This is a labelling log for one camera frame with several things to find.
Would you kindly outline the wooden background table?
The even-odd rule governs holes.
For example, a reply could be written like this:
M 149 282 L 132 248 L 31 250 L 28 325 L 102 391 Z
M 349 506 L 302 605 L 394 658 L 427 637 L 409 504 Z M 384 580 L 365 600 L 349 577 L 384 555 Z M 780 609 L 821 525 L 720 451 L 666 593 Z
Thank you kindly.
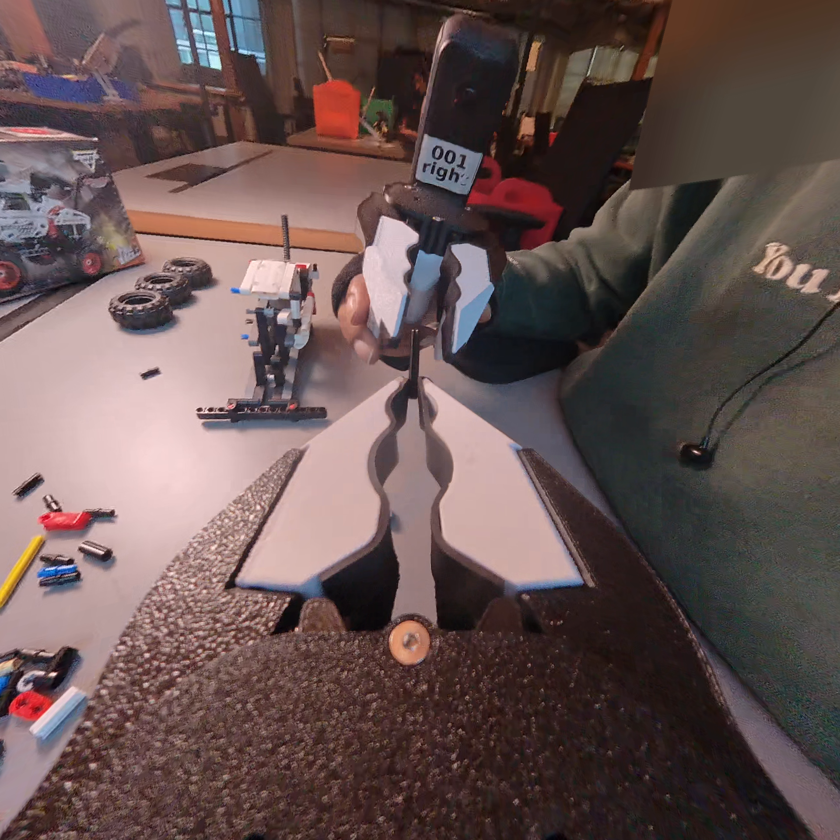
M 92 135 L 93 125 L 135 123 L 142 128 L 224 137 L 230 114 L 245 105 L 244 96 L 225 88 L 185 83 L 134 85 L 119 79 L 24 73 L 3 78 L 1 120 L 4 127 L 51 128 Z

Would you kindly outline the red plastic chair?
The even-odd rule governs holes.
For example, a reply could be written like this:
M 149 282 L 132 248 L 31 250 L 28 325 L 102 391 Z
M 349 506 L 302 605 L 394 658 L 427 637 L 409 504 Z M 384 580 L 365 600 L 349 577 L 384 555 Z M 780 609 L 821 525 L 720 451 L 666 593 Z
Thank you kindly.
M 522 178 L 502 178 L 496 160 L 485 156 L 467 207 L 489 223 L 506 251 L 531 250 L 553 240 L 564 209 L 550 190 Z

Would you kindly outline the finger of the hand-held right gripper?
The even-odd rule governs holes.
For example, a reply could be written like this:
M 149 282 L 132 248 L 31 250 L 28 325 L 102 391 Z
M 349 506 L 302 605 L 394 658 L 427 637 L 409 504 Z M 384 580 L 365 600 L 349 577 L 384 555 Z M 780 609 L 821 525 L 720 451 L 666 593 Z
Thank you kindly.
M 362 274 L 369 297 L 368 327 L 382 350 L 396 350 L 406 328 L 421 318 L 413 290 L 418 232 L 402 220 L 380 217 L 366 246 Z
M 448 247 L 445 256 L 448 287 L 445 294 L 445 358 L 455 356 L 470 339 L 490 303 L 488 252 L 471 244 Z

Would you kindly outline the pile of small toy pieces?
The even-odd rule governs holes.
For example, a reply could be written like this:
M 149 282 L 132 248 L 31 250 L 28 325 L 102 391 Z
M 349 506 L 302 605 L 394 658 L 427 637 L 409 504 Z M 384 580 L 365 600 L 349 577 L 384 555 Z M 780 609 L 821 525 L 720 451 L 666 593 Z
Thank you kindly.
M 64 509 L 59 500 L 51 493 L 44 494 L 42 503 L 44 510 L 39 516 L 48 511 L 69 511 Z M 81 583 L 82 572 L 79 558 L 99 564 L 110 564 L 115 559 L 112 548 L 89 537 L 79 541 L 75 554 L 68 554 L 60 550 L 46 550 L 47 538 L 51 535 L 85 536 L 96 522 L 110 522 L 117 517 L 116 511 L 112 508 L 87 508 L 78 511 L 89 511 L 93 516 L 91 525 L 82 531 L 47 532 L 38 523 L 39 534 L 45 537 L 45 544 L 29 569 L 36 562 L 40 564 L 38 571 L 35 573 L 35 580 L 40 590 L 55 590 Z M 2 582 L 14 563 L 7 571 L 2 572 Z M 57 700 L 56 696 L 58 690 L 65 684 L 71 670 L 74 669 L 79 656 L 78 649 L 68 645 L 58 647 L 55 650 L 13 647 L 7 651 L 2 651 L 2 718 L 13 717 L 35 722 L 49 711 L 54 711 L 57 715 L 68 711 L 70 699 Z

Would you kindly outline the toy truck chassis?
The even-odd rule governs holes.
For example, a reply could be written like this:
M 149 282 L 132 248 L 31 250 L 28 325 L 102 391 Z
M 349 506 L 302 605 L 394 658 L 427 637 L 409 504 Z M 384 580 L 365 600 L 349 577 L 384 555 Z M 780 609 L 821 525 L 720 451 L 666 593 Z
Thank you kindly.
M 221 406 L 198 407 L 205 423 L 323 421 L 323 406 L 304 406 L 298 374 L 302 352 L 312 336 L 317 302 L 312 282 L 318 265 L 299 262 L 285 249 L 282 259 L 253 259 L 243 279 L 231 287 L 238 297 L 253 298 L 247 309 L 252 332 L 241 335 L 252 349 L 254 387 L 250 395 L 230 398 Z

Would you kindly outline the toy truck box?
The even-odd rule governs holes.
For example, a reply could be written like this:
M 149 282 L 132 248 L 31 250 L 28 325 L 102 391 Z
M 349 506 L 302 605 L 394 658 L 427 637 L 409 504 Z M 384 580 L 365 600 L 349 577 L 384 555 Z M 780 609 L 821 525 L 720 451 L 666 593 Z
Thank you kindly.
M 98 138 L 2 127 L 2 303 L 143 263 Z

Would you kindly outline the grey background table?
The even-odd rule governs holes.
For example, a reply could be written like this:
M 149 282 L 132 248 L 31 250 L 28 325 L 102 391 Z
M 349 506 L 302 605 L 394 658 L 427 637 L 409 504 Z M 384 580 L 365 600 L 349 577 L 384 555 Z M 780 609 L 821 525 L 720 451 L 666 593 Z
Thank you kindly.
M 357 206 L 411 164 L 237 142 L 116 171 L 129 211 L 355 234 Z

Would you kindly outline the black toy tyre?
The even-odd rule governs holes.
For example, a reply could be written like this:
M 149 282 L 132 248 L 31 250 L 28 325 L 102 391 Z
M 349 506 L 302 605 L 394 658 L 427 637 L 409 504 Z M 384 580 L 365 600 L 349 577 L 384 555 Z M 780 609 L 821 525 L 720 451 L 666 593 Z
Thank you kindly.
M 134 289 L 160 294 L 172 308 L 186 304 L 193 294 L 192 285 L 183 273 L 166 270 L 142 276 L 134 282 Z
M 174 257 L 162 265 L 163 272 L 184 278 L 192 289 L 204 289 L 214 283 L 212 267 L 203 259 L 195 257 Z
M 173 319 L 173 309 L 164 294 L 153 290 L 129 290 L 108 304 L 110 317 L 129 331 L 148 331 L 164 327 Z

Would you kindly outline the wooden board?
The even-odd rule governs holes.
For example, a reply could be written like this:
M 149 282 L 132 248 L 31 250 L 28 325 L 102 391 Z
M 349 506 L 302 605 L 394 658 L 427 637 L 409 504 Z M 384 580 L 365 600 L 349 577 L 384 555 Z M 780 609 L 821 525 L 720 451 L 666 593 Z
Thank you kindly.
M 281 223 L 249 223 L 135 209 L 128 210 L 127 214 L 137 234 L 244 245 L 282 246 L 286 243 Z M 364 249 L 362 239 L 355 233 L 289 226 L 288 234 L 289 246 L 292 248 L 345 254 L 360 253 Z

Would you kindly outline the person's torso in green sweatshirt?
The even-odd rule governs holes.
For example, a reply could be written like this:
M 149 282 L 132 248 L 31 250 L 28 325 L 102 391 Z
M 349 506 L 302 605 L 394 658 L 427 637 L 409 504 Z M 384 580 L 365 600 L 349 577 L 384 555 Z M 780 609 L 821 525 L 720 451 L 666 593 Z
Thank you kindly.
M 563 414 L 701 635 L 838 784 L 838 161 L 723 181 Z

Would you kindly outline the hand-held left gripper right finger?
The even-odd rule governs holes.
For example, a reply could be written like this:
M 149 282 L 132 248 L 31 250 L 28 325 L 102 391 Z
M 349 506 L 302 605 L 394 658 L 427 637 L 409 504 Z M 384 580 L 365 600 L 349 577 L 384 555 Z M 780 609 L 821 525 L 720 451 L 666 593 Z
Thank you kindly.
M 426 377 L 420 408 L 443 547 L 504 589 L 583 585 L 522 447 Z

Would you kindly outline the grey desk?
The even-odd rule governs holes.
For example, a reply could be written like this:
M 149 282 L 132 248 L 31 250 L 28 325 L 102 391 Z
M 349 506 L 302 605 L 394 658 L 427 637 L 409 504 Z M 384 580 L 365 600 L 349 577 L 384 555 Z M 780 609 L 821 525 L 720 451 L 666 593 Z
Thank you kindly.
M 40 590 L 30 568 L 2 610 L 2 651 L 24 646 L 78 647 L 70 684 L 89 696 L 134 610 L 166 565 L 218 512 L 289 448 L 302 446 L 325 423 L 202 425 L 209 405 L 248 389 L 250 353 L 240 339 L 246 301 L 231 288 L 252 259 L 277 259 L 281 248 L 140 236 L 146 266 L 84 287 L 2 342 L 2 572 L 40 533 L 42 496 L 65 509 L 115 508 L 116 519 L 91 530 L 113 549 L 111 564 L 82 562 L 82 582 Z M 330 308 L 330 288 L 350 256 L 295 248 L 295 259 L 318 264 L 317 317 L 301 373 L 306 405 L 326 406 L 337 421 L 396 376 L 365 366 L 344 344 Z M 144 270 L 174 256 L 208 262 L 216 282 L 179 309 L 174 324 L 123 332 L 110 319 L 112 297 Z M 160 376 L 139 373 L 160 366 Z M 615 520 L 576 451 L 557 403 L 560 375 L 512 385 L 486 385 L 438 363 L 429 350 L 422 371 L 472 412 L 522 447 L 534 448 Z M 436 483 L 427 472 L 417 406 L 398 435 L 399 462 L 385 483 L 397 516 L 395 546 L 402 563 L 395 609 L 433 616 L 428 520 Z M 13 489 L 34 473 L 45 484 L 25 499 Z M 716 658 L 724 695 L 764 768 L 817 838 L 838 838 L 838 792 L 774 729 L 746 689 Z M 39 746 L 22 721 L 4 719 L 2 831 L 37 790 L 73 732 Z

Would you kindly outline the yellow toy axle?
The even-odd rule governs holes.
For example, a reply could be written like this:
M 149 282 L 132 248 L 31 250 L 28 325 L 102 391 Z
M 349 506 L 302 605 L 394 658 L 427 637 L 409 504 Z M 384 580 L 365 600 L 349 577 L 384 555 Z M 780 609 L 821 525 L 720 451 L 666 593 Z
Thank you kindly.
M 41 551 L 46 542 L 43 535 L 34 536 L 28 543 L 25 550 L 20 554 L 12 569 L 8 572 L 6 578 L 1 584 L 0 591 L 0 606 L 3 610 L 5 605 L 16 591 L 21 580 L 24 578 L 29 567 L 34 562 L 36 556 Z

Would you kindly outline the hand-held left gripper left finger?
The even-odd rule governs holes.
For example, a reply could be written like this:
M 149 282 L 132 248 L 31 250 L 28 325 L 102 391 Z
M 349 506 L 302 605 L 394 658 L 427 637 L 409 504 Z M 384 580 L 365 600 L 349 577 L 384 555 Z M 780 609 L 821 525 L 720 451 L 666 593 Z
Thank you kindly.
M 375 548 L 391 520 L 384 485 L 398 461 L 405 381 L 383 386 L 303 447 L 235 576 L 242 589 L 324 592 Z

